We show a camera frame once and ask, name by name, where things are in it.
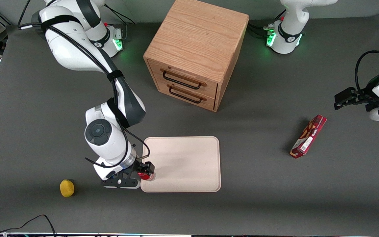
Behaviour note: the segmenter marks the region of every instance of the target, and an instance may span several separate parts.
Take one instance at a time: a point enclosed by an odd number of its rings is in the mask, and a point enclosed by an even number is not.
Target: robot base
[[[107,180],[102,180],[101,185],[111,189],[138,189],[141,185],[140,180],[131,178],[133,165],[113,175]]]
[[[276,53],[289,54],[296,48],[296,46],[299,45],[302,35],[299,36],[298,39],[293,37],[293,42],[286,42],[284,37],[277,31],[277,28],[281,22],[282,21],[278,20],[268,25],[269,28],[274,30],[272,31],[272,34],[268,36],[266,45],[272,48]]]
[[[112,168],[103,168],[103,167],[100,167],[98,165],[93,165],[93,167],[94,167],[94,170],[96,171],[96,173],[99,175],[99,177],[102,180],[107,180],[110,177],[112,177],[114,174],[118,173],[119,171],[122,171],[123,169],[129,168],[130,166],[132,166],[132,164],[135,161],[136,156],[137,155],[136,155],[136,151],[134,150],[134,147],[131,147],[128,149],[128,153],[126,155],[127,158],[121,164],[119,164],[115,167],[112,167]],[[99,159],[97,159],[96,163],[98,163],[98,164],[103,163],[105,165],[111,165],[102,157],[99,157]]]
[[[121,29],[117,29],[113,26],[107,26],[106,28],[110,32],[110,38],[103,45],[102,49],[108,54],[109,57],[114,57],[119,51],[122,50],[123,47],[122,31]]]

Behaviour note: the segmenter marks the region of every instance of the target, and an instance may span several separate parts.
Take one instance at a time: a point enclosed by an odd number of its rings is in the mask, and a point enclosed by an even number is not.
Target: velcro strap
[[[115,70],[106,76],[109,79],[109,81],[112,82],[113,80],[115,80],[118,77],[123,77],[124,74],[122,74],[121,70]]]
[[[40,28],[42,28],[42,31],[44,33],[46,33],[46,30],[51,25],[55,25],[57,23],[62,23],[62,22],[69,22],[69,21],[75,21],[75,22],[77,22],[77,23],[79,23],[81,25],[80,21],[77,18],[75,18],[74,16],[72,16],[72,15],[57,15],[56,17],[43,22],[40,25]]]
[[[280,22],[279,26],[278,26],[278,32],[279,34],[285,39],[286,42],[294,42],[296,39],[298,39],[298,37],[302,34],[301,33],[298,33],[296,35],[291,35],[289,33],[286,33],[283,28],[282,28],[282,23]]]
[[[108,101],[106,103],[108,104],[109,109],[115,115],[115,117],[117,118],[117,120],[119,121],[119,123],[121,124],[121,126],[123,128],[129,128],[130,125],[129,125],[127,119],[125,118],[125,116],[122,114],[122,112],[115,105],[114,98],[108,99]]]

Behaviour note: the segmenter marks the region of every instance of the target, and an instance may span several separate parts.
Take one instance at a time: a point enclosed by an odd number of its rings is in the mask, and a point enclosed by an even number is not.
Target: black drawer handle
[[[177,83],[177,84],[182,85],[182,86],[184,86],[184,87],[191,88],[191,89],[193,89],[193,90],[198,90],[198,89],[201,87],[201,83],[198,83],[198,87],[194,87],[194,86],[188,85],[188,84],[186,84],[186,83],[183,83],[183,82],[177,81],[177,80],[175,80],[175,79],[172,79],[172,78],[170,78],[170,77],[167,77],[167,76],[166,76],[166,71],[164,71],[163,77],[164,77],[164,79],[166,79],[166,80],[168,80],[168,81],[171,81],[171,82]]]
[[[183,96],[183,95],[180,95],[180,94],[174,93],[174,92],[172,92],[172,87],[169,87],[169,93],[171,93],[172,95],[177,96],[177,97],[179,97],[179,98],[182,98],[182,99],[186,99],[186,100],[188,100],[188,101],[191,101],[191,102],[193,102],[194,104],[200,104],[201,101],[203,100],[202,98],[200,98],[200,100],[197,101],[197,100],[189,99],[189,98],[187,98],[187,97],[185,97],[185,96]]]

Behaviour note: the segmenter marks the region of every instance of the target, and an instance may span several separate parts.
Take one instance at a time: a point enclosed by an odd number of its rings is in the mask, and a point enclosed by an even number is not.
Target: green led light
[[[302,38],[302,34],[299,36],[299,39],[298,39],[298,42],[296,43],[296,46],[299,45],[299,42],[301,41],[301,38]]]
[[[272,33],[272,34],[268,37],[268,39],[267,39],[267,45],[268,45],[268,46],[272,46],[275,38],[276,38],[276,33]]]
[[[115,47],[118,51],[122,50],[122,40],[112,39],[112,41],[115,44]]]

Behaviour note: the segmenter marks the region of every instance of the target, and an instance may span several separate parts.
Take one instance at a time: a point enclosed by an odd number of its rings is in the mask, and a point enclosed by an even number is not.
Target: wooden cabinet top
[[[221,83],[248,15],[196,0],[176,0],[144,57]]]

